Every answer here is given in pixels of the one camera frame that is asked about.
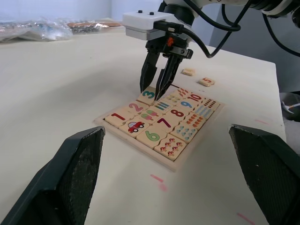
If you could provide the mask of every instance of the white table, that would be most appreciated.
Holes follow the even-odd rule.
[[[144,46],[123,31],[0,45],[0,221],[68,136],[136,99]],[[238,212],[267,224],[246,185],[228,127],[261,128],[285,140],[275,65],[225,51],[209,60],[196,44],[190,47],[194,56],[179,72],[191,67],[197,76],[178,72],[175,83],[205,91],[226,108],[176,173],[107,132],[86,225],[247,225]],[[164,66],[161,57],[159,70]],[[216,84],[197,84],[204,76]],[[151,174],[164,179],[166,192]]]

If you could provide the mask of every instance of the plastic bag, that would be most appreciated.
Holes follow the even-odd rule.
[[[73,33],[63,21],[27,21],[0,23],[0,41],[23,38],[35,41],[68,40]]]

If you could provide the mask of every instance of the red car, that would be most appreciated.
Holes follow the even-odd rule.
[[[129,126],[129,129],[128,129],[128,132],[129,133],[133,133],[133,132],[138,132],[139,131],[139,128],[143,128],[144,127],[144,123],[143,122],[131,122],[128,124]]]

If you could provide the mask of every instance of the number 9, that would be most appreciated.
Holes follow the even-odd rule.
[[[192,105],[188,102],[181,102],[180,104],[183,105],[183,106],[188,106],[190,108],[193,108]]]

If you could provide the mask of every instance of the red number 7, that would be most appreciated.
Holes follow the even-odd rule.
[[[164,118],[161,118],[161,119],[159,119],[158,121],[157,121],[157,123],[160,123],[160,122],[164,122],[165,123],[165,125],[167,126],[167,127],[171,127],[171,125],[164,119]]]

